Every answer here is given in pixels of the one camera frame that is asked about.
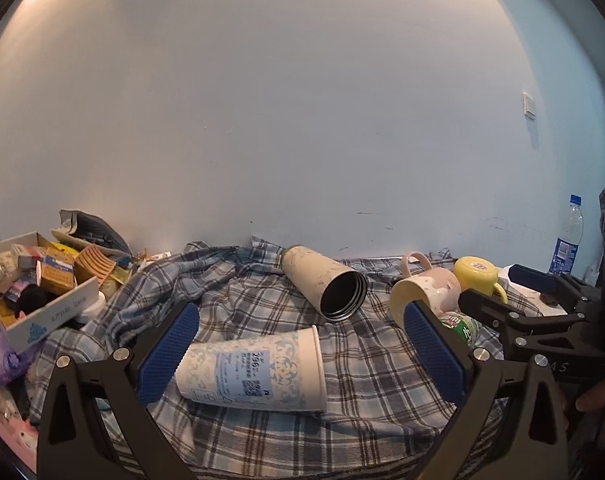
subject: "pink mug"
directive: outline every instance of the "pink mug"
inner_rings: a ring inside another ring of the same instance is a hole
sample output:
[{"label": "pink mug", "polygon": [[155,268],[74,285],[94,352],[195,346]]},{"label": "pink mug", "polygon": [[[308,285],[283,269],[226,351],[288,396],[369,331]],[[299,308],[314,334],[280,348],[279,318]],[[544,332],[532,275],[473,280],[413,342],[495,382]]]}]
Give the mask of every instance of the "pink mug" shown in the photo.
[{"label": "pink mug", "polygon": [[[416,258],[423,271],[412,274],[409,269],[409,259]],[[401,273],[404,279],[391,289],[390,314],[396,323],[403,327],[405,306],[411,301],[422,300],[436,316],[455,310],[461,285],[454,273],[442,267],[433,267],[425,254],[411,252],[401,258]]]}]

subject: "screw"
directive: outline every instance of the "screw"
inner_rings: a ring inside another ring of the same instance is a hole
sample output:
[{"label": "screw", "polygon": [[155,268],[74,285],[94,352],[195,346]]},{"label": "screw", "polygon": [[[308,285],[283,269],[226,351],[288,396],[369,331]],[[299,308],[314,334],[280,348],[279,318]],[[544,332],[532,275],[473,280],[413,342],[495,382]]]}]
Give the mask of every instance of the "screw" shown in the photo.
[{"label": "screw", "polygon": [[71,363],[70,357],[68,355],[61,355],[56,361],[56,366],[58,368],[65,368],[65,366],[69,366],[69,363]]},{"label": "screw", "polygon": [[116,361],[124,361],[129,357],[129,348],[119,348],[114,352],[114,359]]},{"label": "screw", "polygon": [[474,349],[473,356],[478,359],[478,361],[488,361],[491,354],[489,353],[489,350],[479,347]]},{"label": "screw", "polygon": [[547,357],[545,357],[544,355],[536,354],[534,356],[534,363],[536,363],[538,366],[542,366],[543,368],[545,368],[547,366]]}]

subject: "checkered fabric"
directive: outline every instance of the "checkered fabric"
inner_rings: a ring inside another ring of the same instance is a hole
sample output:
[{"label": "checkered fabric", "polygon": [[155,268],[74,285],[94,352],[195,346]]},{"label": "checkered fabric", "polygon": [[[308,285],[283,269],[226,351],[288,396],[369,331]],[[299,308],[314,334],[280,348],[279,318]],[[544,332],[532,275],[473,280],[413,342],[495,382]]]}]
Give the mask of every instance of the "checkered fabric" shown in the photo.
[{"label": "checkered fabric", "polygon": [[[284,276],[281,253],[281,247],[258,239],[241,247],[198,242],[138,272],[82,331],[57,330],[47,339],[31,370],[36,377],[31,421],[40,419],[58,356],[104,359],[161,322],[174,304],[191,300],[201,317],[197,342],[316,324],[328,395],[325,413],[234,410],[184,399],[171,380],[148,410],[198,478],[405,478],[454,406],[441,399],[410,341],[387,314],[391,287],[401,278],[399,259],[345,261],[367,277],[367,298],[349,319],[328,323]],[[454,262],[448,251],[431,260],[449,268]],[[507,287],[507,293],[522,313],[539,315],[517,292]],[[484,329],[479,344],[500,356],[492,331]],[[497,403],[487,419],[463,475],[482,458],[500,408]],[[113,414],[105,410],[103,419],[123,463],[140,472]]]}]

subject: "open box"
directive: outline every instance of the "open box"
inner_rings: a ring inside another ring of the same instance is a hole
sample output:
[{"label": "open box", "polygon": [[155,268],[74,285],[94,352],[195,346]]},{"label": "open box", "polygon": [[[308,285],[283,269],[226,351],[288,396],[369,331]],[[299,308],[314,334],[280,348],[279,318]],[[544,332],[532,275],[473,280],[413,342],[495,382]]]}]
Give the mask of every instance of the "open box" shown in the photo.
[{"label": "open box", "polygon": [[[53,247],[40,233],[33,232],[1,241],[0,253],[11,250],[12,244]],[[91,278],[23,319],[17,319],[8,327],[5,327],[0,317],[0,326],[5,330],[14,351],[20,354],[95,301],[98,301],[98,280]]]}]

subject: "blue bottle label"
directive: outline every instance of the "blue bottle label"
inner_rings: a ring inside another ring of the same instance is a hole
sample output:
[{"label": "blue bottle label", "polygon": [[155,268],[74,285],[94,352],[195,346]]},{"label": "blue bottle label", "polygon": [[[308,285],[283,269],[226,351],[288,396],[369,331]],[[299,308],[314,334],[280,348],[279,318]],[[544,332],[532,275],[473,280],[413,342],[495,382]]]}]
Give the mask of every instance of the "blue bottle label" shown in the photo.
[{"label": "blue bottle label", "polygon": [[574,266],[576,253],[579,247],[577,244],[570,244],[561,238],[556,240],[556,248],[553,252],[549,272],[552,274],[569,274]]}]

